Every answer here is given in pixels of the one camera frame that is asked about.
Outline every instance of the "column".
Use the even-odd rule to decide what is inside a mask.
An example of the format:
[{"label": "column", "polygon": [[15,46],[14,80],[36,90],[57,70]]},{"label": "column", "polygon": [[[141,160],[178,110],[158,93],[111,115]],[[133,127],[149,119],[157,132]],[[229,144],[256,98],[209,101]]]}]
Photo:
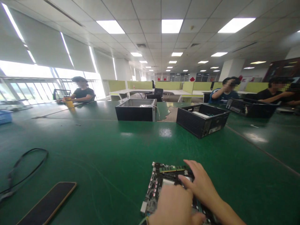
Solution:
[{"label": "column", "polygon": [[219,82],[222,82],[227,77],[239,77],[244,63],[244,59],[231,59],[224,62]]}]

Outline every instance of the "black cable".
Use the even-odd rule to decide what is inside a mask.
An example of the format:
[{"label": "black cable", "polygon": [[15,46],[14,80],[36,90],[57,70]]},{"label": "black cable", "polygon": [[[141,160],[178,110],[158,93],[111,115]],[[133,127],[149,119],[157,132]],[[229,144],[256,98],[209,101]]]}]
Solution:
[{"label": "black cable", "polygon": [[[18,183],[16,183],[15,185],[13,185],[13,172],[14,172],[14,170],[18,167],[18,165],[19,165],[19,163],[21,162],[21,160],[23,159],[23,157],[24,157],[25,155],[27,155],[28,153],[34,151],[34,150],[42,150],[42,151],[45,151],[45,152],[46,152],[45,157],[44,157],[43,160],[40,162],[40,164],[38,164],[38,166],[37,166],[37,167],[36,167],[29,175],[27,175],[27,176],[26,176],[24,179],[22,179],[20,182],[18,182]],[[30,176],[31,176],[31,175],[32,175],[32,174],[33,174],[33,173],[34,173],[34,172],[42,165],[42,163],[47,159],[48,154],[49,154],[49,152],[48,152],[47,150],[43,149],[43,148],[33,148],[33,149],[31,149],[31,150],[25,152],[25,153],[18,159],[18,161],[15,163],[15,165],[13,166],[13,169],[11,170],[11,172],[9,172],[9,174],[7,175],[8,186],[9,186],[9,188],[6,189],[6,190],[4,190],[4,191],[2,191],[2,192],[0,192],[0,194],[3,194],[3,193],[4,193],[4,195],[7,195],[7,196],[2,196],[2,197],[0,198],[0,202],[1,202],[3,199],[12,196],[13,193],[14,193],[14,192],[12,192],[12,189],[13,189],[15,186],[21,184],[21,183],[22,183],[23,181],[25,181],[28,177],[30,177]]]}]

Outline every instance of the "motherboard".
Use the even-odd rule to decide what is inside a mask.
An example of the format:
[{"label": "motherboard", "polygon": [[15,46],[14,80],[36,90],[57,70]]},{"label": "motherboard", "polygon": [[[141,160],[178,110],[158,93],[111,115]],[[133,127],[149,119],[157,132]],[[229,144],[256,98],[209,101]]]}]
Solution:
[{"label": "motherboard", "polygon": [[[191,182],[194,175],[187,166],[169,166],[158,162],[152,163],[153,169],[148,185],[145,200],[142,203],[141,212],[144,216],[150,216],[157,208],[160,191],[165,185],[184,185],[178,179],[178,175],[183,175]],[[206,222],[203,225],[221,225],[213,213],[202,205],[195,197],[192,201],[192,214],[201,212],[206,215]]]}]

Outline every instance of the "hand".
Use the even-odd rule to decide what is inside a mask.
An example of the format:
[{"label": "hand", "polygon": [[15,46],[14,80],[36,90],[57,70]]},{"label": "hand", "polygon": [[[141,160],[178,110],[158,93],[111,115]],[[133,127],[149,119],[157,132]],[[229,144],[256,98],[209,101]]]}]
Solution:
[{"label": "hand", "polygon": [[179,175],[178,178],[184,186],[189,188],[197,199],[208,208],[213,208],[216,204],[222,203],[222,199],[203,166],[194,160],[184,160],[184,162],[191,168],[195,177],[192,183],[186,177]]},{"label": "hand", "polygon": [[149,217],[150,225],[201,225],[205,215],[192,215],[193,194],[180,185],[167,185],[159,194],[157,209]]},{"label": "hand", "polygon": [[285,98],[285,97],[289,97],[289,96],[292,96],[294,95],[295,93],[294,92],[288,92],[288,91],[285,91],[285,92],[282,92],[280,94],[281,97]]}]

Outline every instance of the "finger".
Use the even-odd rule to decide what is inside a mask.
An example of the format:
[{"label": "finger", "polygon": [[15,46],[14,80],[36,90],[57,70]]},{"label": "finger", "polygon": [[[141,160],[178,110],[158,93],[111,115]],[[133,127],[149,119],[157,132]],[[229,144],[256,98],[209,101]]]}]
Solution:
[{"label": "finger", "polygon": [[192,215],[191,225],[201,225],[205,221],[206,216],[203,213],[198,212]]}]

